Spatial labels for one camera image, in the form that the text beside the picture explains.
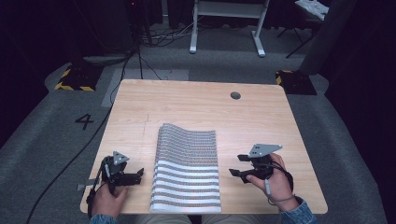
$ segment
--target gray floor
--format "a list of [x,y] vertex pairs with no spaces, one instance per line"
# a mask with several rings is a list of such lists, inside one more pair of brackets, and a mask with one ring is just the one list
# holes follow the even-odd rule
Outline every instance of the gray floor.
[[[204,30],[194,55],[189,54],[190,37],[186,36],[163,48],[142,48],[141,56],[154,69],[188,70],[190,81],[276,84],[275,71],[299,67],[309,46],[285,59],[299,45],[292,31],[276,38],[280,30],[263,30],[267,55],[260,58],[251,29]],[[0,150],[0,218],[4,223],[26,221],[40,193],[89,142],[108,111],[102,102],[121,64],[105,68],[95,92],[56,91],[66,66],[49,74],[48,96]],[[139,68],[136,56],[126,68]],[[387,223],[377,185],[344,122],[323,95],[327,80],[321,75],[311,80],[317,96],[288,95],[288,100],[329,206],[327,214],[318,216],[319,222]],[[85,114],[91,114],[94,123],[83,131],[83,124],[75,120]],[[56,180],[38,204],[31,223],[88,223],[79,210],[82,193],[75,189],[91,172],[103,132],[104,128]],[[121,216],[120,222],[130,219]],[[274,223],[277,217],[267,219]]]

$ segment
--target white stand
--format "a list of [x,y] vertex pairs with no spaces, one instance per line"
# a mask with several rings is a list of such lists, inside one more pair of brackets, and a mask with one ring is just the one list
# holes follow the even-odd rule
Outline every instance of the white stand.
[[196,53],[197,51],[198,15],[222,16],[259,19],[257,30],[252,31],[251,33],[259,56],[264,57],[265,51],[262,47],[262,42],[260,41],[260,32],[262,30],[262,23],[264,22],[269,1],[270,0],[266,0],[264,4],[239,4],[195,0],[190,53]]

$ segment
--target wrist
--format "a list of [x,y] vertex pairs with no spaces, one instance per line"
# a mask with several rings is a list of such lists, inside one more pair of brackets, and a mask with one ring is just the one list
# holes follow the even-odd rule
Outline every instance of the wrist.
[[300,206],[295,197],[292,197],[284,202],[276,202],[275,204],[282,212],[289,212]]

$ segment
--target hole in table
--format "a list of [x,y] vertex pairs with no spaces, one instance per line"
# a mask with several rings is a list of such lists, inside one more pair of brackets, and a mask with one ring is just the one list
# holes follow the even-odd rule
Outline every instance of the hole in table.
[[233,92],[231,92],[231,98],[233,98],[235,100],[239,100],[241,98],[241,94],[237,91],[233,91]]

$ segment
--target white and gray striped fabric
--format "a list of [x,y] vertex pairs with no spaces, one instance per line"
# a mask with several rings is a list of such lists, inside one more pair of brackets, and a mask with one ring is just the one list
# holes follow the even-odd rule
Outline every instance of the white and gray striped fabric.
[[160,128],[150,212],[221,212],[215,131]]

